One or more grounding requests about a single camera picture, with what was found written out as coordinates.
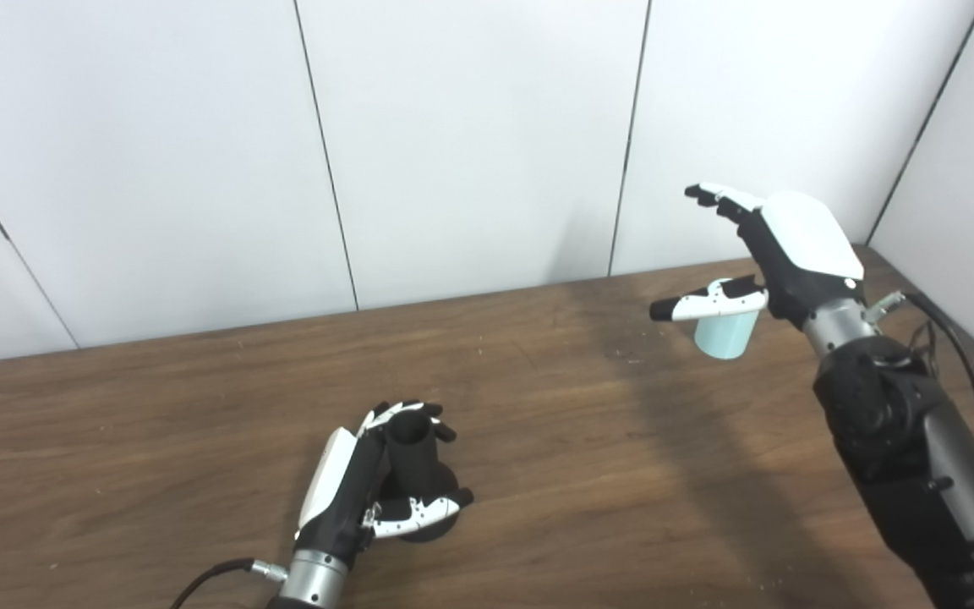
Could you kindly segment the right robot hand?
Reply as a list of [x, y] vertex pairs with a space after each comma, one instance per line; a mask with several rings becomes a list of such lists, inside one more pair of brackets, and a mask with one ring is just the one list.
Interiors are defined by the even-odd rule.
[[778, 192], [764, 198], [701, 182], [684, 194], [736, 227], [762, 277], [736, 277], [681, 296], [654, 301], [654, 322], [745, 315], [768, 309], [796, 329], [836, 305], [863, 310], [861, 260], [829, 208], [808, 195]]

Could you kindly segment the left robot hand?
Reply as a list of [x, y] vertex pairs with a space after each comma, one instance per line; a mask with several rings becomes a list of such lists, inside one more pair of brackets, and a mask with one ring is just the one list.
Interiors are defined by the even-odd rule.
[[382, 402], [356, 431], [337, 428], [309, 483], [293, 549], [352, 567], [375, 540], [447, 535], [474, 493], [438, 458], [438, 443], [457, 438], [441, 416], [437, 403]]

